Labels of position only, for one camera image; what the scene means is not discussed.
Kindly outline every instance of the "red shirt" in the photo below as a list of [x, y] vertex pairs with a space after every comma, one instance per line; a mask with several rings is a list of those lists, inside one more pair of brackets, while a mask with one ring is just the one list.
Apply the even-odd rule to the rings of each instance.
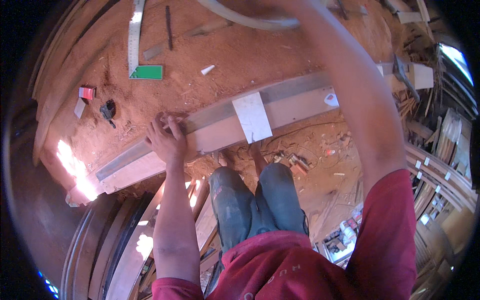
[[[368, 193], [355, 250], [343, 270], [294, 231], [249, 238], [222, 257], [225, 270], [209, 300], [408, 299], [416, 278], [410, 173], [392, 172]], [[153, 299], [203, 299], [196, 284], [157, 279]]]

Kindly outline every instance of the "forearm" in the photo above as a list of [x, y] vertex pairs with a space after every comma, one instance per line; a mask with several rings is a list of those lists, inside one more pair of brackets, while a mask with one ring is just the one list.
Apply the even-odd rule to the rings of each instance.
[[174, 277], [200, 284], [200, 254], [184, 181], [182, 160], [167, 165], [165, 190], [154, 231], [156, 273], [157, 278]]
[[383, 173], [405, 166], [403, 130], [391, 91], [365, 49], [325, 7], [299, 1], [292, 9], [328, 69], [368, 192]]

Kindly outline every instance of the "person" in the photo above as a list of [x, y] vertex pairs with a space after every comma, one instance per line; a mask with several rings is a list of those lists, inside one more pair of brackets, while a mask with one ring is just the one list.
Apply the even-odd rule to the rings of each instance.
[[[329, 262], [312, 250], [289, 169], [268, 165], [254, 146], [255, 196], [229, 168], [209, 179], [225, 269], [208, 299], [408, 299], [416, 278], [416, 219], [391, 91], [367, 52], [318, 1], [275, 3], [300, 21], [328, 70], [362, 164], [363, 222], [346, 269]], [[153, 120], [146, 138], [167, 165], [153, 237], [153, 299], [203, 299], [184, 186], [187, 145], [174, 118], [168, 119], [172, 134], [163, 125]]]

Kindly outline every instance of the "sawdust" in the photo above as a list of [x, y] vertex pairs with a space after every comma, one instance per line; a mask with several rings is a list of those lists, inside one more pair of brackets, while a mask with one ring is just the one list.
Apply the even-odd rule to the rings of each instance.
[[[359, 0], [358, 3], [365, 5], [369, 15], [352, 16], [349, 21], [339, 17], [340, 21], [374, 61], [390, 60], [392, 36], [399, 36], [399, 27], [390, 25], [395, 22], [378, 2]], [[167, 40], [165, 5], [170, 6], [172, 14], [174, 48], [165, 49], [146, 62], [142, 52]], [[219, 19], [194, 0], [148, 1], [142, 20], [140, 64], [165, 66], [165, 79], [155, 81], [128, 79], [128, 18], [125, 18], [124, 26], [117, 28], [118, 34], [110, 38], [106, 49], [88, 66], [80, 81], [97, 87], [96, 99], [78, 120], [73, 114], [78, 92], [72, 90], [50, 126], [45, 150], [54, 154], [62, 138], [77, 158], [95, 170], [144, 135], [146, 125], [158, 111], [193, 113], [255, 87], [322, 69], [321, 58], [301, 29], [268, 32], [234, 24], [206, 36], [182, 36]], [[103, 34], [98, 32], [99, 40], [104, 39]], [[203, 76], [200, 70], [210, 64], [216, 67]], [[113, 119], [116, 130], [99, 113], [100, 106], [110, 99], [117, 106]], [[123, 130], [129, 126], [135, 126], [134, 130]]]
[[[309, 220], [311, 241], [324, 239], [341, 221], [351, 217], [358, 204], [355, 203], [355, 192], [361, 177], [361, 164], [353, 139], [346, 137], [347, 124], [340, 111], [333, 110], [275, 130], [273, 137], [262, 142], [261, 152], [268, 162], [276, 153], [283, 151], [287, 156], [295, 153], [305, 158], [311, 166], [307, 176], [301, 173], [294, 175], [300, 206]], [[244, 142], [225, 149], [223, 153], [254, 192], [258, 177], [247, 149], [248, 145]], [[335, 149], [336, 152], [325, 156], [327, 149]], [[281, 163], [289, 166], [286, 159], [282, 159]], [[189, 164], [186, 172], [192, 178], [201, 178], [218, 167], [220, 164], [211, 156], [203, 156]]]

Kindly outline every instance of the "knee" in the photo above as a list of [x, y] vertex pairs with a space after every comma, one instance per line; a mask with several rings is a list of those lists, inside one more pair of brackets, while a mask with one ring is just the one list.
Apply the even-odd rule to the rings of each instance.
[[260, 174], [260, 181], [275, 180], [275, 181], [292, 181], [293, 175], [289, 167], [281, 163], [273, 163], [263, 169]]
[[233, 182], [234, 178], [238, 176], [239, 176], [238, 173], [230, 168], [219, 167], [212, 173], [208, 182], [210, 183], [210, 186], [212, 186], [212, 184], [216, 182], [217, 183]]

